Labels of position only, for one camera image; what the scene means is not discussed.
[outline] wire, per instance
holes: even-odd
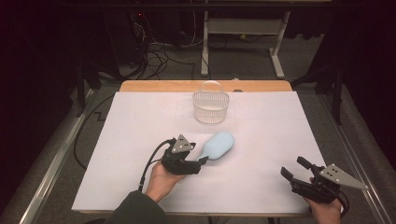
[[[191,44],[191,45],[187,45],[187,46],[181,46],[182,48],[189,48],[189,47],[195,47],[198,46],[200,44],[204,43],[204,40],[200,40],[199,42],[197,42],[196,44]]]
[[[194,40],[195,40],[195,36],[196,36],[196,31],[197,31],[197,22],[196,22],[195,11],[192,12],[192,17],[193,17],[193,19],[194,19],[194,35],[192,36],[192,40],[191,40],[190,44],[187,45],[187,46],[181,46],[182,48],[188,48],[188,47],[196,46],[196,45],[194,44]]]
[[[212,76],[210,75],[209,64],[207,64],[207,62],[206,62],[206,60],[205,60],[205,58],[204,58],[203,55],[201,55],[201,58],[202,58],[202,60],[204,61],[204,63],[206,64],[206,67],[207,67],[207,76],[208,76],[209,80],[212,80]]]
[[[227,48],[228,40],[227,40],[227,36],[226,36],[226,35],[212,35],[212,36],[222,37],[222,38],[224,39],[224,46],[221,46],[221,47],[213,47],[213,46],[209,46],[209,45],[208,45],[209,48],[212,48],[212,49],[226,49],[226,48]]]
[[[154,161],[152,161],[152,159],[154,158],[155,154],[157,154],[158,150],[160,150],[161,147],[163,147],[163,145],[165,144],[172,144],[174,140],[173,139],[168,139],[166,141],[163,141],[161,144],[159,144],[157,146],[157,148],[155,148],[155,150],[152,152],[151,157],[148,160],[148,163],[146,164],[145,170],[143,171],[142,177],[140,178],[140,183],[139,183],[139,191],[143,190],[143,185],[145,184],[145,180],[146,180],[146,172],[148,171],[150,165],[152,163],[154,163]]]
[[[105,100],[103,100],[99,105],[97,105],[97,106],[92,110],[92,112],[87,116],[87,118],[84,119],[84,121],[83,121],[82,124],[81,124],[81,127],[80,127],[79,130],[78,130],[77,137],[76,137],[76,140],[75,140],[74,145],[73,145],[73,154],[74,154],[74,158],[75,158],[76,162],[77,162],[77,163],[79,164],[79,166],[81,166],[81,168],[83,168],[84,170],[87,170],[87,166],[85,166],[84,164],[82,164],[82,162],[79,160],[79,158],[78,158],[78,156],[77,156],[77,142],[78,142],[79,136],[80,136],[80,134],[81,134],[82,129],[83,129],[84,126],[85,126],[85,123],[86,123],[87,120],[90,118],[90,116],[91,116],[93,113],[95,113],[95,110],[96,110],[99,106],[101,106],[104,102],[106,102],[107,100],[113,98],[114,95],[115,95],[115,94],[112,94],[112,95],[108,96],[108,97],[107,97]]]
[[[143,46],[143,44],[145,43],[146,40],[146,32],[145,29],[143,28],[143,26],[141,26],[139,23],[134,22],[134,33],[136,35],[137,38],[139,38],[140,36],[140,31],[142,31],[142,40],[140,42],[139,48],[141,48]]]
[[[340,197],[339,194],[335,193],[332,189],[329,189],[327,186],[323,186],[323,188],[325,188],[327,191],[329,191],[332,195],[335,196],[335,198],[341,203],[341,205],[343,206],[344,210],[341,213],[341,217],[343,217],[349,210],[349,199],[347,198],[347,196],[345,195],[345,193],[343,191],[340,190],[340,193],[346,198],[346,202]]]
[[[148,53],[151,53],[151,54],[155,55],[156,57],[152,57],[152,58],[148,59],[148,69],[151,70],[153,73],[151,75],[149,75],[148,77],[146,77],[145,79],[149,79],[151,77],[157,77],[158,79],[160,79],[159,74],[166,69],[168,60],[167,60],[167,58],[160,56],[160,53],[162,53],[160,51],[148,51]],[[149,62],[154,59],[160,61],[160,63],[159,64],[149,64]]]
[[[264,37],[264,35],[258,35],[258,37],[256,37],[253,40],[243,39],[243,38],[241,38],[241,35],[224,35],[224,37],[230,38],[230,39],[234,39],[234,40],[239,40],[239,41],[242,41],[242,42],[254,43],[254,42],[259,41],[262,37]]]
[[[148,27],[148,30],[149,30],[149,33],[150,33],[150,36],[151,36],[152,41],[154,41],[154,43],[156,43],[156,44],[160,44],[160,43],[157,42],[156,39],[154,39],[154,34],[152,33],[152,29],[151,29],[151,26],[149,25],[148,19],[146,18],[146,16],[143,16],[143,17],[145,18],[146,25],[147,25],[147,27]]]
[[[151,165],[152,163],[154,163],[154,162],[157,162],[157,161],[162,161],[162,159],[158,159],[158,160],[152,161],[152,162],[150,163],[150,165]]]
[[[140,74],[144,73],[146,71],[147,68],[147,62],[146,60],[143,58],[142,62],[138,64],[138,67],[132,71],[131,73],[124,75],[123,77],[125,77],[125,79],[131,79],[131,77],[135,77],[135,76],[139,76]],[[106,81],[123,81],[120,80],[119,78],[116,77],[106,77],[103,76],[102,74],[99,74],[99,78],[101,78],[102,80],[106,80]]]
[[[191,79],[194,80],[194,68],[195,68],[195,63],[183,63],[183,62],[176,61],[176,60],[172,59],[171,57],[169,57],[169,55],[166,53],[165,48],[163,48],[163,53],[166,55],[166,57],[167,57],[167,59],[168,59],[169,61],[172,61],[172,62],[174,62],[174,63],[192,65],[192,69],[191,69]]]

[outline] wooden table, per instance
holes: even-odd
[[[202,80],[124,81],[120,91],[196,91]],[[224,91],[292,91],[284,80],[217,80]]]

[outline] wrist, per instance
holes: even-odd
[[[147,190],[145,194],[155,203],[158,203],[163,198],[161,193],[152,190]]]
[[[318,224],[340,224],[341,216],[337,211],[313,211],[314,218]]]

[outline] transparent basket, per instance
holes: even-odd
[[[205,88],[215,84],[219,91],[207,91]],[[217,81],[205,81],[200,89],[192,95],[194,104],[194,116],[206,124],[216,124],[225,120],[230,97],[224,92],[223,87]]]

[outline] black cable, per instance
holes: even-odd
[[[125,75],[126,77],[134,77],[139,75],[140,73],[144,72],[147,68],[147,62],[145,58],[142,58],[142,61],[139,63],[139,66],[130,74]]]
[[[166,55],[166,58],[167,58],[169,61],[171,61],[171,62],[180,63],[180,64],[186,64],[186,65],[192,65],[192,69],[191,69],[191,79],[194,80],[194,68],[195,68],[195,63],[183,63],[183,62],[176,61],[176,60],[172,59],[171,57],[169,57],[169,55],[166,53],[165,48],[163,48],[163,54],[165,54],[165,55]]]
[[[207,45],[208,48],[211,48],[211,49],[226,49],[227,48],[228,40],[227,40],[227,37],[225,35],[213,35],[213,36],[222,37],[224,39],[224,46],[222,46],[220,48],[217,48],[217,47],[209,46],[209,44],[208,44]]]
[[[202,58],[202,60],[204,61],[204,63],[206,64],[206,67],[207,67],[207,76],[208,76],[208,79],[209,80],[212,80],[212,76],[210,75],[210,68],[209,68],[209,64],[207,64],[207,62],[206,62],[206,60],[205,60],[205,58],[204,58],[204,56],[201,54],[201,58]]]
[[[152,53],[152,54],[156,55],[157,57],[152,57],[152,58],[148,59],[148,61],[151,61],[153,59],[158,59],[161,63],[159,65],[152,65],[152,66],[157,66],[157,69],[155,71],[152,70],[149,66],[148,69],[150,69],[153,72],[153,74],[149,75],[145,79],[149,79],[151,77],[157,77],[158,79],[160,79],[160,77],[158,75],[166,69],[167,60],[165,58],[162,58],[157,52],[149,51],[149,53]]]
[[[151,154],[151,157],[148,160],[148,163],[147,163],[147,165],[145,167],[145,170],[143,171],[142,177],[140,178],[139,191],[143,190],[143,185],[145,184],[145,180],[146,180],[146,172],[148,171],[149,166],[153,163],[152,159],[154,158],[155,154],[158,152],[158,150],[160,150],[161,147],[163,147],[163,145],[171,144],[172,142],[173,142],[173,139],[169,139],[169,140],[163,141],[161,144],[159,144],[157,146],[157,148],[155,148],[155,150]]]
[[[234,39],[234,40],[239,40],[239,41],[246,42],[246,43],[254,43],[254,42],[257,42],[257,41],[259,41],[263,36],[264,36],[264,35],[259,35],[258,37],[256,37],[256,38],[253,39],[253,40],[246,40],[246,39],[242,39],[242,38],[240,37],[240,35],[224,35],[224,37],[226,37],[226,38],[230,38],[230,39]]]
[[[87,120],[90,118],[90,116],[95,112],[95,110],[96,110],[99,106],[101,106],[104,102],[106,102],[108,99],[111,99],[112,97],[114,97],[114,95],[115,95],[115,94],[112,94],[112,95],[108,96],[108,97],[107,97],[105,100],[103,100],[99,105],[97,105],[97,106],[92,110],[92,112],[87,116],[87,118],[84,119],[84,121],[83,121],[82,124],[81,124],[81,127],[80,127],[79,130],[78,130],[78,133],[77,133],[77,136],[76,136],[76,140],[75,140],[75,143],[74,143],[74,146],[73,146],[73,154],[74,154],[74,158],[75,158],[76,162],[77,162],[84,170],[87,170],[87,167],[86,167],[84,164],[82,164],[82,162],[78,159],[78,156],[77,156],[77,142],[78,142],[79,136],[80,136],[81,131],[83,130],[83,128],[84,128],[84,126],[85,126],[85,123],[86,123]]]
[[[345,193],[343,191],[340,191],[340,192],[344,196],[344,198],[346,199],[346,202],[344,202],[344,201],[342,201],[341,197],[337,198],[340,201],[340,203],[343,205],[343,207],[344,207],[344,210],[341,213],[341,217],[343,217],[349,211],[349,199],[347,198],[347,196],[345,195]]]
[[[152,161],[152,162],[150,163],[150,165],[151,165],[152,163],[154,163],[154,162],[157,162],[157,161],[161,161],[161,159],[158,159],[158,160]]]

